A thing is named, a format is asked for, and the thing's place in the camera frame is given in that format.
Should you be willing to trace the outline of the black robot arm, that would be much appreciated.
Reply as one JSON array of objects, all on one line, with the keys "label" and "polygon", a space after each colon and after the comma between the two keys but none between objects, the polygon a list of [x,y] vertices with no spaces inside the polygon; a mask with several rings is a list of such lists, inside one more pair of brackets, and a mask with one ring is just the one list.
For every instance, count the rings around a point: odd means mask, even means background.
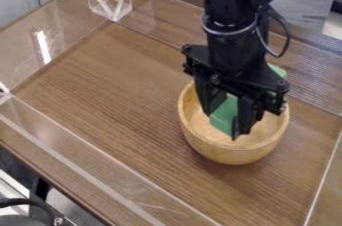
[{"label": "black robot arm", "polygon": [[211,117],[230,98],[235,111],[227,115],[227,135],[238,138],[270,112],[286,106],[290,84],[271,68],[266,57],[279,58],[268,46],[268,23],[286,20],[271,7],[272,0],[203,0],[204,45],[181,47],[184,72],[192,76],[205,116]]}]

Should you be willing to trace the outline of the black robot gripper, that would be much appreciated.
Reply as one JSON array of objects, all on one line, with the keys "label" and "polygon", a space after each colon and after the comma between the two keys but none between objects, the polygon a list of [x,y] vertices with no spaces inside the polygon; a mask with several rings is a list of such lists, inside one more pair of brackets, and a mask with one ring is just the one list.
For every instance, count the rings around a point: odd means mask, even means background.
[{"label": "black robot gripper", "polygon": [[[287,27],[283,18],[272,13],[254,15],[248,24],[240,29],[219,25],[208,15],[204,15],[201,28],[207,35],[207,44],[187,44],[181,48],[185,56],[184,72],[193,77],[199,103],[207,116],[227,98],[226,92],[209,81],[209,76],[219,73],[236,78],[255,71],[259,65],[267,64],[266,54],[279,58],[288,49],[290,40],[286,40],[279,54],[275,54],[268,47],[271,18],[275,18],[284,28]],[[238,98],[238,113],[232,120],[232,140],[251,133],[263,115],[264,109],[256,99],[248,96]]]}]

